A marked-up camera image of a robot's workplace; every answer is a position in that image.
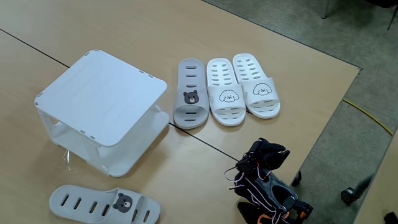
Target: gray slipper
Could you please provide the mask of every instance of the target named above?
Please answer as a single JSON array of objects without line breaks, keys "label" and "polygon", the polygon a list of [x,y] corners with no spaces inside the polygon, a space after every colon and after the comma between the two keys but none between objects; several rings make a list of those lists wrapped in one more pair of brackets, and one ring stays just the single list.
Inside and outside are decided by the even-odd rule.
[{"label": "gray slipper", "polygon": [[203,124],[209,115],[205,68],[197,59],[185,59],[178,66],[177,97],[174,104],[175,124],[191,129]]}]

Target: yellow cable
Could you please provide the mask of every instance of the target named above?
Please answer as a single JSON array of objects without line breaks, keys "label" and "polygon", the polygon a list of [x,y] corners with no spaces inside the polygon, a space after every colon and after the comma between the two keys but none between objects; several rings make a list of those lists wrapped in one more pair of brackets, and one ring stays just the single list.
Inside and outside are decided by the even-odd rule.
[{"label": "yellow cable", "polygon": [[348,103],[349,105],[355,107],[356,109],[362,111],[364,114],[366,114],[370,118],[372,118],[377,124],[380,124],[380,126],[382,126],[390,135],[394,135],[394,133],[392,133],[392,131],[390,131],[390,129],[388,129],[384,124],[382,124],[377,118],[375,118],[374,116],[372,116],[371,114],[369,114],[368,112],[366,112],[365,110],[363,110],[362,108],[360,108],[359,106],[354,104],[353,102],[350,102],[350,101],[348,101],[346,99],[343,99],[343,101]]}]

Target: orange strap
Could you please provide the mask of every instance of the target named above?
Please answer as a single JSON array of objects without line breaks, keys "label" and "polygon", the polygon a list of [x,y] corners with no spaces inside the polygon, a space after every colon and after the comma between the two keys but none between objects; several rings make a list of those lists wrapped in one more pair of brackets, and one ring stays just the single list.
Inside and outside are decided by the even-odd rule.
[{"label": "orange strap", "polygon": [[[289,212],[287,212],[287,214],[285,215],[285,217],[284,217],[283,219],[286,219],[288,216],[289,216]],[[258,221],[257,221],[257,224],[262,224],[262,223],[260,222],[260,220],[261,220],[262,218],[272,219],[272,218],[269,217],[268,215],[262,214],[262,215],[260,215],[260,217],[259,217],[259,219],[258,219]]]}]

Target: chair leg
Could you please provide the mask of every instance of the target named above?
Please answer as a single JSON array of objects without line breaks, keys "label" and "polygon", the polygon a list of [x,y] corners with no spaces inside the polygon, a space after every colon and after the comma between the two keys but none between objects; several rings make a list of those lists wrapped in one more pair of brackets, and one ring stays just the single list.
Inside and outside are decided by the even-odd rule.
[{"label": "chair leg", "polygon": [[325,0],[325,5],[323,7],[321,19],[326,18],[326,14],[328,13],[328,8],[329,8],[329,2],[330,2],[330,0]]},{"label": "chair leg", "polygon": [[390,21],[390,25],[388,25],[387,30],[390,29],[390,26],[391,26],[391,24],[392,24],[392,21],[394,20],[395,16],[397,15],[397,11],[398,11],[398,5],[397,5],[396,9],[394,10],[394,14],[392,15],[392,18],[391,18],[391,21]]}]

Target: cartoon bear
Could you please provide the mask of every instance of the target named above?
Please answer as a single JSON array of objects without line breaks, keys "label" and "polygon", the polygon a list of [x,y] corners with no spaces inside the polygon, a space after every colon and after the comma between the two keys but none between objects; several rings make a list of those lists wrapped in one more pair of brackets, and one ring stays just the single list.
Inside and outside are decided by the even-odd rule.
[{"label": "cartoon bear", "polygon": [[199,102],[198,92],[194,90],[193,92],[184,92],[184,100],[188,104],[194,104]]},{"label": "cartoon bear", "polygon": [[238,94],[233,90],[224,90],[220,95],[221,102],[224,101],[224,102],[230,103],[230,102],[234,102],[235,100],[238,100],[238,99],[239,99]]},{"label": "cartoon bear", "polygon": [[254,95],[265,96],[268,95],[268,93],[272,93],[272,89],[265,83],[258,83],[253,89]]},{"label": "cartoon bear", "polygon": [[112,207],[118,209],[120,212],[126,213],[130,210],[132,199],[130,196],[119,193],[119,198]]}]

